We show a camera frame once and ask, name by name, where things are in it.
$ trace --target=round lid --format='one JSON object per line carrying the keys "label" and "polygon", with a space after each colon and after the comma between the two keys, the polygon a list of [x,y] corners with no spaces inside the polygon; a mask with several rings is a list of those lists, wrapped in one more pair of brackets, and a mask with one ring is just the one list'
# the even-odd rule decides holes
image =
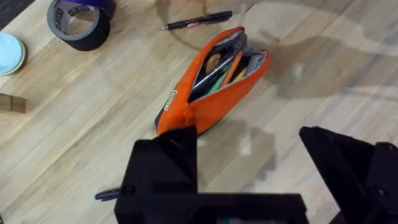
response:
{"label": "round lid", "polygon": [[7,75],[17,70],[23,59],[22,43],[10,34],[0,33],[0,75]]}

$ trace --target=roll of tape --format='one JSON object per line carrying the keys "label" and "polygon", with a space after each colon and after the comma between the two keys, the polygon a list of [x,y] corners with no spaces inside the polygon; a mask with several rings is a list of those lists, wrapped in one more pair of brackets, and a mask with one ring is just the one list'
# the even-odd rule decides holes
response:
{"label": "roll of tape", "polygon": [[[89,6],[80,4],[84,0],[54,0],[47,12],[47,22],[51,31],[65,43],[77,50],[89,51],[101,46],[109,36],[111,30],[110,20],[113,17],[115,3],[106,0],[106,7]],[[94,21],[91,27],[77,35],[70,34],[70,23],[76,19],[76,15],[81,11],[93,11]]]}

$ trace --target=duct tape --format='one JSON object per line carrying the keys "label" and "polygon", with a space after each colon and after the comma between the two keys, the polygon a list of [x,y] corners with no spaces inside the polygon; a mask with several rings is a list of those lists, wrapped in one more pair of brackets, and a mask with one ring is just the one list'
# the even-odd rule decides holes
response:
{"label": "duct tape", "polygon": [[[106,41],[111,30],[110,20],[116,8],[115,3],[112,0],[100,0],[97,4],[87,5],[91,2],[95,3],[92,0],[54,0],[47,12],[47,22],[51,31],[77,50],[97,49]],[[91,14],[92,17],[79,16],[82,12],[89,12],[87,14]],[[75,33],[79,27],[71,25],[76,21],[91,23],[91,26]]]}

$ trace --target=wooden surface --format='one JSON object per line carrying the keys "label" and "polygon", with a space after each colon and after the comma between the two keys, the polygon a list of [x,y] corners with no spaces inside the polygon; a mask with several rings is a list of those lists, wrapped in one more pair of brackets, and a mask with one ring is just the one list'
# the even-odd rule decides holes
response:
{"label": "wooden surface", "polygon": [[[37,0],[3,31],[29,61],[0,77],[27,113],[0,114],[0,213],[5,223],[116,223],[93,195],[121,183],[134,141],[211,38],[246,26],[271,69],[198,140],[205,192],[299,192],[312,223],[338,211],[301,143],[303,125],[398,144],[398,1],[119,0],[108,41],[78,52],[47,28]],[[228,22],[175,32],[165,22],[232,9]]]}

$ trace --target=black pen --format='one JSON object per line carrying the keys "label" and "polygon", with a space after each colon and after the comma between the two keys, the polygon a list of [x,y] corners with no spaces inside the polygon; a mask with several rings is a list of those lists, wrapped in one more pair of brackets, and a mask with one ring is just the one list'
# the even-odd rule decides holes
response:
{"label": "black pen", "polygon": [[94,198],[95,200],[101,200],[102,202],[106,202],[108,200],[117,199],[119,197],[119,194],[120,194],[119,189],[107,190],[105,192],[96,194]]}
{"label": "black pen", "polygon": [[188,26],[194,26],[198,24],[213,24],[217,22],[224,22],[231,18],[233,15],[232,11],[218,12],[210,15],[205,15],[193,19],[188,19],[186,21],[178,21],[162,26],[160,30],[174,30],[180,29]]}

